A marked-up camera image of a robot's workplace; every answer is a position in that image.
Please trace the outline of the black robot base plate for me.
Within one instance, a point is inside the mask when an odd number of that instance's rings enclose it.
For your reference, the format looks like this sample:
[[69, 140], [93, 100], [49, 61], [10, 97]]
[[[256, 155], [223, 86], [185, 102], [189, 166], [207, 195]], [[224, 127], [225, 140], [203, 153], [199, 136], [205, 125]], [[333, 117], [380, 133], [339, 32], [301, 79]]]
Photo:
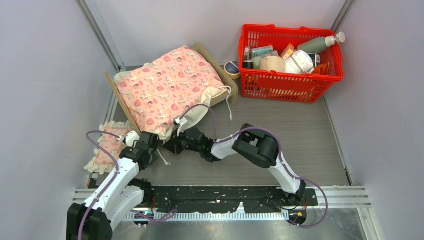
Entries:
[[247, 214], [277, 213], [318, 205], [314, 189], [307, 188], [302, 200], [297, 202], [275, 186], [154, 186], [148, 193], [148, 202], [140, 207], [168, 213], [235, 213], [239, 207]]

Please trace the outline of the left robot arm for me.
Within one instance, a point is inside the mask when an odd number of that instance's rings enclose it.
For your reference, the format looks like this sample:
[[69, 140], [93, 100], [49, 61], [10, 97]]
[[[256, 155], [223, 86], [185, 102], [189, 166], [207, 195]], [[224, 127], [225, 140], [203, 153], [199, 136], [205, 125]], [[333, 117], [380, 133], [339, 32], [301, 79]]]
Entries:
[[150, 183], [135, 180], [158, 157], [161, 140], [157, 134], [143, 131], [126, 136], [112, 134], [127, 146], [116, 159], [105, 151], [114, 166], [106, 180], [83, 203], [74, 202], [67, 211], [67, 240], [111, 240], [114, 230], [133, 208], [153, 202]]

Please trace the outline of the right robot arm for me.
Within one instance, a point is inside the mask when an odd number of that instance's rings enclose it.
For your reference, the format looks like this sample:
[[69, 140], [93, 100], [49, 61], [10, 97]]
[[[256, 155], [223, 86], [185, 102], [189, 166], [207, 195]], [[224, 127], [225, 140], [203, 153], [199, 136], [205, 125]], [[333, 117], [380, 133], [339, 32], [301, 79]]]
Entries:
[[291, 205], [299, 205], [306, 197], [305, 181], [285, 163], [280, 141], [264, 128], [245, 123], [235, 134], [213, 139], [194, 127], [181, 133], [174, 131], [163, 147], [176, 155], [183, 151], [199, 153], [210, 163], [238, 154], [255, 166], [269, 170]]

